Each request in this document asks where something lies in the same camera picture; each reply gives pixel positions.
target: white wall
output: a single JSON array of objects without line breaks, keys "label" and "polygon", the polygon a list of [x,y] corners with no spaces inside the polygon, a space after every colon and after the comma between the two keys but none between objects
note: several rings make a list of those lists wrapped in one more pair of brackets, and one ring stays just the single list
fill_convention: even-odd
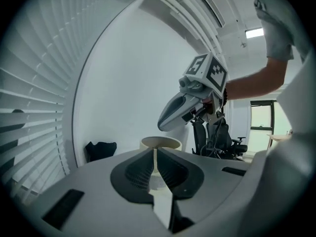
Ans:
[{"label": "white wall", "polygon": [[292,129],[291,124],[281,107],[281,105],[275,102],[275,129],[274,134],[287,134]]},{"label": "white wall", "polygon": [[233,127],[230,132],[231,138],[237,139],[238,137],[246,137],[246,139],[243,139],[243,144],[247,144],[249,140],[251,125],[250,100],[234,100],[234,109],[232,117]]},{"label": "white wall", "polygon": [[[169,26],[142,10],[115,20],[94,48],[79,85],[82,95],[74,117],[79,164],[85,163],[83,149],[90,141],[117,142],[115,154],[120,154],[139,148],[144,137],[164,134],[158,118],[196,54]],[[189,130],[182,127],[168,135],[185,148]]]}]

